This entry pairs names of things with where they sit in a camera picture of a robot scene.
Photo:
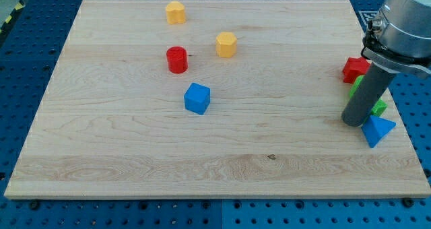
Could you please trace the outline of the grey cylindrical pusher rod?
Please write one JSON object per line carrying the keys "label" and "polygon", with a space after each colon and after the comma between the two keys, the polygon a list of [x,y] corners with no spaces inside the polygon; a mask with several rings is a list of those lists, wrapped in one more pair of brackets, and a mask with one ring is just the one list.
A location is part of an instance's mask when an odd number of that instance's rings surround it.
{"label": "grey cylindrical pusher rod", "polygon": [[395,76],[396,73],[390,73],[372,63],[344,108],[341,120],[351,127],[362,125]]}

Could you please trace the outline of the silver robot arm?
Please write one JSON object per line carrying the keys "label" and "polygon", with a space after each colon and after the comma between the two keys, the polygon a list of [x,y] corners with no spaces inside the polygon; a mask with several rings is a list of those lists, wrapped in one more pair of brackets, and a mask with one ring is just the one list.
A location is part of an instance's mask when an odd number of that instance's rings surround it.
{"label": "silver robot arm", "polygon": [[367,23],[361,55],[369,70],[341,114],[358,127],[399,73],[430,77],[430,0],[385,0]]}

